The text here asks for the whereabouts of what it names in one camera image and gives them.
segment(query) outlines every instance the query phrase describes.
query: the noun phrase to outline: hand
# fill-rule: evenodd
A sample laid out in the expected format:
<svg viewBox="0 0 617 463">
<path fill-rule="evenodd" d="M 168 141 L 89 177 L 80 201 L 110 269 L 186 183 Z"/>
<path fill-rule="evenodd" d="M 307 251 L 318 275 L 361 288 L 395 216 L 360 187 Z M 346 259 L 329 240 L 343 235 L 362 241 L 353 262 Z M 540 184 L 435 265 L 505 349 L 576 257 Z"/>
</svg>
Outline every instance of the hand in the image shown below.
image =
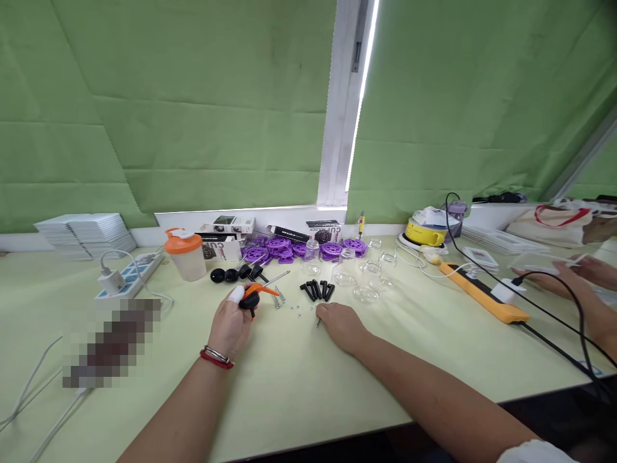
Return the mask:
<svg viewBox="0 0 617 463">
<path fill-rule="evenodd" d="M 337 302 L 319 304 L 317 317 L 321 318 L 332 341 L 351 355 L 355 355 L 358 348 L 371 335 L 349 305 Z"/>
<path fill-rule="evenodd" d="M 571 267 L 578 276 L 603 288 L 617 291 L 617 268 L 592 256 L 583 257 L 577 266 Z"/>
<path fill-rule="evenodd" d="M 578 300 L 582 302 L 587 296 L 590 295 L 590 293 L 593 294 L 593 290 L 589 284 L 583 280 L 583 278 L 574 273 L 569 267 L 567 267 L 564 262 L 553 262 L 553 266 L 559 270 L 559 275 L 557 276 L 563 280 L 563 282 L 567 284 L 572 291 L 574 291 L 574 294 L 576 294 Z M 529 273 L 527 271 L 516 270 L 514 268 L 512 271 L 519 276 Z M 534 273 L 526 277 L 525 280 L 532 281 L 541 288 L 551 291 L 551 293 L 555 293 L 557 296 L 572 300 L 572 296 L 566 287 L 553 277 L 543 275 L 541 273 Z"/>
<path fill-rule="evenodd" d="M 234 360 L 242 350 L 251 330 L 251 312 L 238 307 L 244 291 L 252 283 L 236 286 L 221 301 L 212 320 L 208 347 Z"/>
</svg>

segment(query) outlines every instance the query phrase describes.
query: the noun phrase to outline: stack of white cards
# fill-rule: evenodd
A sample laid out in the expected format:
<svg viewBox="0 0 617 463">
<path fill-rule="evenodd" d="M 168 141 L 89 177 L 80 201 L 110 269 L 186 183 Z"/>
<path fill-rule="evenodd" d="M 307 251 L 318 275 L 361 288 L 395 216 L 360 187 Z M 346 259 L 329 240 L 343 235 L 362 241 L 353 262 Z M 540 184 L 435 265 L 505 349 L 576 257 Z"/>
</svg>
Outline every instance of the stack of white cards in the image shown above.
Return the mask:
<svg viewBox="0 0 617 463">
<path fill-rule="evenodd" d="M 463 247 L 463 252 L 467 262 L 482 266 L 482 268 L 478 267 L 478 271 L 485 270 L 493 275 L 499 273 L 499 263 L 485 250 L 465 246 Z"/>
<path fill-rule="evenodd" d="M 463 223 L 461 234 L 465 238 L 482 243 L 486 247 L 505 255 L 516 255 L 528 252 L 546 253 L 550 250 L 549 247 L 543 244 L 492 228 L 469 226 Z"/>
<path fill-rule="evenodd" d="M 94 259 L 98 259 L 106 251 L 130 252 L 137 247 L 118 213 L 85 215 L 69 221 L 69 227 Z M 111 252 L 105 256 L 120 258 L 124 254 Z"/>
<path fill-rule="evenodd" d="M 34 227 L 63 257 L 69 260 L 91 260 L 92 256 L 73 233 L 69 222 L 90 214 L 65 214 L 34 224 Z"/>
</svg>

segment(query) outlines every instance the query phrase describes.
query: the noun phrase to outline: light green table surface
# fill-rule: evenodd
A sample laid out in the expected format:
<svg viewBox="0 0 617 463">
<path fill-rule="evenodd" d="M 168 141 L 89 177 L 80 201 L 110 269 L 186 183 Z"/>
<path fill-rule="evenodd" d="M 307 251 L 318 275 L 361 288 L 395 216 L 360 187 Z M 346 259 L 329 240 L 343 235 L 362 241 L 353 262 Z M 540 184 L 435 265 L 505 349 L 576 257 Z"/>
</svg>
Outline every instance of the light green table surface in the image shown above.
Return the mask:
<svg viewBox="0 0 617 463">
<path fill-rule="evenodd" d="M 392 248 L 394 237 L 385 237 Z M 477 244 L 460 239 L 460 246 Z M 617 265 L 617 242 L 582 251 Z M 143 252 L 136 250 L 134 255 Z M 502 264 L 513 257 L 491 254 Z M 555 248 L 555 254 L 572 251 Z M 452 249 L 448 258 L 462 263 Z M 128 259 L 109 260 L 124 268 Z M 218 263 L 209 264 L 209 269 Z M 223 262 L 225 268 L 231 264 Z M 325 264 L 320 279 L 330 279 Z M 220 420 L 211 461 L 220 462 L 291 449 L 411 421 L 392 395 L 360 363 L 341 352 L 298 286 L 306 281 L 300 264 L 272 264 L 274 277 L 290 269 L 278 287 L 287 303 L 276 310 L 263 298 L 245 351 L 230 372 L 231 388 Z M 378 336 L 438 365 L 496 402 L 583 385 L 588 379 L 549 347 L 520 327 L 502 324 L 448 278 L 431 280 L 419 270 L 398 266 L 397 289 L 376 306 L 353 299 L 351 289 L 337 287 L 333 301 L 356 308 Z M 441 275 L 436 267 L 428 271 Z M 12 409 L 24 382 L 45 347 L 63 330 L 79 330 L 71 320 L 93 313 L 99 291 L 97 261 L 65 262 L 53 253 L 15 253 L 0 258 L 0 415 Z M 481 279 L 489 283 L 486 275 Z M 165 313 L 138 367 L 113 387 L 93 390 L 75 408 L 40 458 L 40 462 L 111 462 L 161 406 L 206 343 L 213 314 L 230 285 L 215 285 L 207 276 L 183 282 L 173 263 L 160 265 L 148 281 L 153 291 L 175 299 Z M 528 296 L 576 325 L 570 302 L 529 287 Z M 140 297 L 151 297 L 145 291 Z M 300 309 L 291 309 L 300 305 Z M 530 325 L 577 359 L 578 336 L 523 302 Z M 34 381 L 40 388 L 62 366 L 70 342 L 49 352 Z M 606 374 L 615 371 L 590 346 L 592 362 Z M 70 403 L 74 390 L 56 377 L 13 423 L 0 433 L 0 460 L 22 463 Z"/>
</svg>

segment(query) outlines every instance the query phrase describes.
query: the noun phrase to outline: red bag handle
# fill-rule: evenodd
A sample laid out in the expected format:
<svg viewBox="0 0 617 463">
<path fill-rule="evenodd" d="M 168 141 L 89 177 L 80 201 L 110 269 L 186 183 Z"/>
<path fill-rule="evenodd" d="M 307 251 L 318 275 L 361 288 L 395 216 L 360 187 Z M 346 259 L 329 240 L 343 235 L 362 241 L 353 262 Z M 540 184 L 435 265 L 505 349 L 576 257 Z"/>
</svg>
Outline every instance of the red bag handle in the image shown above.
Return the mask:
<svg viewBox="0 0 617 463">
<path fill-rule="evenodd" d="M 581 217 L 584 217 L 585 215 L 587 215 L 587 214 L 589 214 L 591 212 L 591 209 L 581 208 L 581 209 L 578 210 L 577 214 L 574 217 L 572 217 L 571 219 L 568 219 L 568 220 L 566 220 L 565 222 L 563 222 L 563 223 L 561 223 L 559 225 L 549 225 L 549 224 L 545 224 L 544 222 L 542 222 L 540 220 L 540 217 L 539 217 L 539 214 L 538 214 L 541 210 L 544 210 L 544 209 L 547 209 L 547 206 L 538 206 L 538 207 L 536 207 L 535 213 L 534 213 L 535 220 L 540 222 L 542 225 L 546 225 L 546 226 L 553 227 L 553 228 L 561 227 L 563 225 L 567 225 L 569 223 L 577 221 Z"/>
</svg>

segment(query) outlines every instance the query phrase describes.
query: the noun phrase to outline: clear glass jar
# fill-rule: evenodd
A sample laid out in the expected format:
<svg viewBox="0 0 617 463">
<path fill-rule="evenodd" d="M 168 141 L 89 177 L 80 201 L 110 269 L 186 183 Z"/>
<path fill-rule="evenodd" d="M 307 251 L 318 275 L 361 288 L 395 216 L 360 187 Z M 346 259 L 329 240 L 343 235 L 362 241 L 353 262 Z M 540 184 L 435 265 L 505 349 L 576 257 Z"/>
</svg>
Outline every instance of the clear glass jar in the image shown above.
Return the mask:
<svg viewBox="0 0 617 463">
<path fill-rule="evenodd" d="M 308 240 L 307 251 L 302 256 L 304 263 L 300 267 L 302 273 L 310 277 L 319 275 L 321 272 L 321 259 L 319 258 L 319 243 L 315 240 Z"/>
<path fill-rule="evenodd" d="M 356 285 L 354 264 L 355 251 L 350 248 L 343 248 L 339 263 L 332 269 L 332 280 L 340 286 Z"/>
<path fill-rule="evenodd" d="M 381 255 L 381 240 L 371 239 L 366 245 L 364 256 L 358 259 L 358 268 L 364 270 L 367 262 L 375 262 L 379 260 Z"/>
<path fill-rule="evenodd" d="M 397 256 L 395 254 L 389 254 L 384 252 L 379 257 L 379 264 L 381 265 L 381 286 L 383 289 L 390 289 L 394 287 L 392 280 L 396 275 L 397 268 Z"/>
<path fill-rule="evenodd" d="M 381 287 L 381 267 L 374 262 L 367 262 L 360 284 L 353 289 L 353 295 L 364 304 L 373 304 L 379 299 L 379 292 L 375 288 Z"/>
</svg>

